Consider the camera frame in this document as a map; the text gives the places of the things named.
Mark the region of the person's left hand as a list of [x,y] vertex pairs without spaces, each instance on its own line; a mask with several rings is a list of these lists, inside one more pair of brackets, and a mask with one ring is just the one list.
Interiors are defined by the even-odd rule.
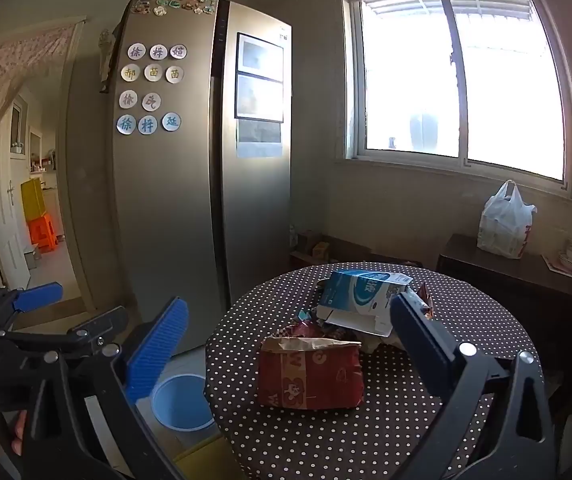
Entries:
[[27,410],[22,410],[16,416],[16,423],[14,424],[14,438],[11,442],[13,453],[17,456],[22,455],[23,450],[23,434],[26,422]]

